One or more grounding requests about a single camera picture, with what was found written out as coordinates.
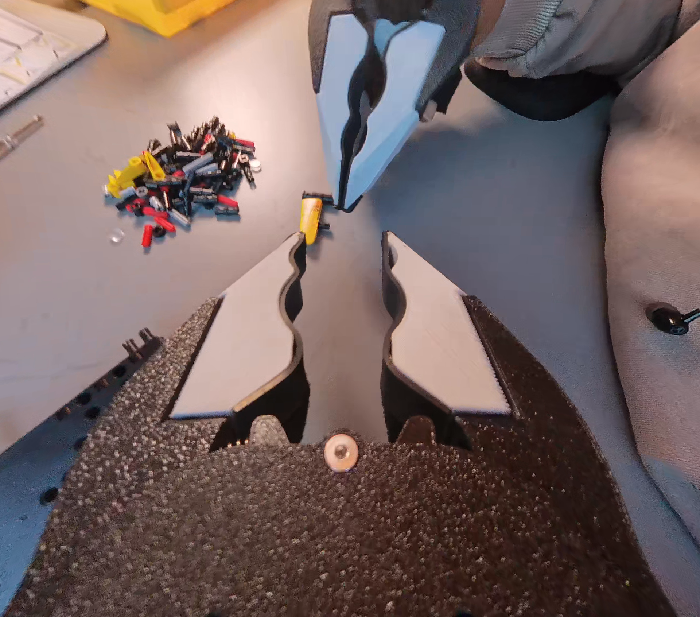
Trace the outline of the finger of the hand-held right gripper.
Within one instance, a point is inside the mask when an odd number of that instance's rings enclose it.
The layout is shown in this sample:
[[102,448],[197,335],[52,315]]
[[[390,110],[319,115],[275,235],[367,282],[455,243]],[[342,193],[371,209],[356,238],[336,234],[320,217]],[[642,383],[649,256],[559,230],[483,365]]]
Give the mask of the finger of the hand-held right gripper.
[[349,88],[342,132],[342,210],[352,211],[419,123],[419,100],[445,28],[376,20]]
[[378,175],[378,145],[365,93],[370,37],[351,13],[329,20],[316,94],[328,184],[338,210],[353,210]]

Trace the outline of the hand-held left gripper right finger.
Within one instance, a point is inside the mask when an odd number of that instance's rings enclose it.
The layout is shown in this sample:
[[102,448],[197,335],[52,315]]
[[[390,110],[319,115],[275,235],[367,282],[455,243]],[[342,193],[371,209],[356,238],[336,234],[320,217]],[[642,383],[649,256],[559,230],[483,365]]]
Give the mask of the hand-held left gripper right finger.
[[381,258],[381,292],[391,318],[384,363],[391,376],[448,415],[511,416],[466,293],[388,230]]

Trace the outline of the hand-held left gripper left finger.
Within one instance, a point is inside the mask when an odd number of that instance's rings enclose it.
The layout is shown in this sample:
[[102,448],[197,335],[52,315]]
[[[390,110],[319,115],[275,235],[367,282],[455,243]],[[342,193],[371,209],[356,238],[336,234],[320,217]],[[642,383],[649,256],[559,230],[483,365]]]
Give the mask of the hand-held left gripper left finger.
[[172,420],[274,415],[307,405],[303,345],[303,232],[284,242],[220,295],[169,411]]

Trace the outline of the yellow piece with black pins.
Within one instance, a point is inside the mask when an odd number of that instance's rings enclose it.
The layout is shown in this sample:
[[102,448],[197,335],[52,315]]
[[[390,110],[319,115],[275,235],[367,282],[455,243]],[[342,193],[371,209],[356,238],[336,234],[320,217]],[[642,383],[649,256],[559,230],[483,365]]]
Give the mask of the yellow piece with black pins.
[[316,242],[320,232],[330,230],[330,225],[323,220],[323,210],[334,205],[332,195],[303,191],[300,210],[300,232],[304,234],[307,246],[311,246]]

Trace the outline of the grey desk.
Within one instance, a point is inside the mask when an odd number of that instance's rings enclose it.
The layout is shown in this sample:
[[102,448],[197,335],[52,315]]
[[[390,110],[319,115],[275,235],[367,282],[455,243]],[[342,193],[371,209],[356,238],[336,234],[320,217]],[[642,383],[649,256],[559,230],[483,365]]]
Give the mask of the grey desk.
[[[123,358],[171,335],[299,227],[328,193],[310,84],[311,0],[238,0],[168,39],[76,0],[108,40],[1,113],[1,134],[45,125],[1,162],[1,451]],[[310,248],[297,327],[311,398],[304,440],[348,427],[385,441],[381,234],[393,231],[477,296],[563,386],[615,474],[647,561],[678,614],[699,612],[699,551],[637,458],[608,338],[600,162],[609,103],[522,119],[463,80],[351,213]],[[108,174],[167,123],[217,115],[256,144],[241,217],[211,212],[141,247],[104,202]]]

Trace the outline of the pile of small building pins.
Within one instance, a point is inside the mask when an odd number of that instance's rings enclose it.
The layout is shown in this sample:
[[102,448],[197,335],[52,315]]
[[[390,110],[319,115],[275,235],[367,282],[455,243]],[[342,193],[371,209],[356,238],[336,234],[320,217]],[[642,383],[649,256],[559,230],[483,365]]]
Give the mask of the pile of small building pins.
[[141,250],[189,231],[198,214],[238,222],[240,184],[256,187],[261,171],[256,143],[230,130],[218,116],[185,133],[167,125],[169,140],[150,140],[145,149],[113,170],[103,186],[104,199],[120,215],[136,219]]

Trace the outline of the person's beige sweatshirt torso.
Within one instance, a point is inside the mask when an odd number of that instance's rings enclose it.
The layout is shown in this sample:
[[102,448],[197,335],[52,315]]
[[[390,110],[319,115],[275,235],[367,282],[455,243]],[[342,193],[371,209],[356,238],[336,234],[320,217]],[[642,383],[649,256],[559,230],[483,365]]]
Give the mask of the person's beige sweatshirt torso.
[[648,318],[699,308],[699,24],[621,92],[601,177],[610,335],[635,444],[699,540],[699,321],[684,335]]

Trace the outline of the white booklet stand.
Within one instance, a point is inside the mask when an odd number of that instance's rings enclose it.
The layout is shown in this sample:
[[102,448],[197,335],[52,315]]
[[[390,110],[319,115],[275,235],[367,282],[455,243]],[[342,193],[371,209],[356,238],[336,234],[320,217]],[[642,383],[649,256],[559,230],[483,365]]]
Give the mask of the white booklet stand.
[[64,63],[61,69],[50,71],[29,90],[15,97],[10,102],[3,105],[1,104],[2,110],[17,102],[22,96],[29,93],[35,87],[40,86],[49,78],[60,73],[107,40],[107,32],[98,21],[65,9],[52,7],[32,0],[1,0],[1,9],[5,9],[25,19],[45,31],[63,36],[78,47],[77,52]]

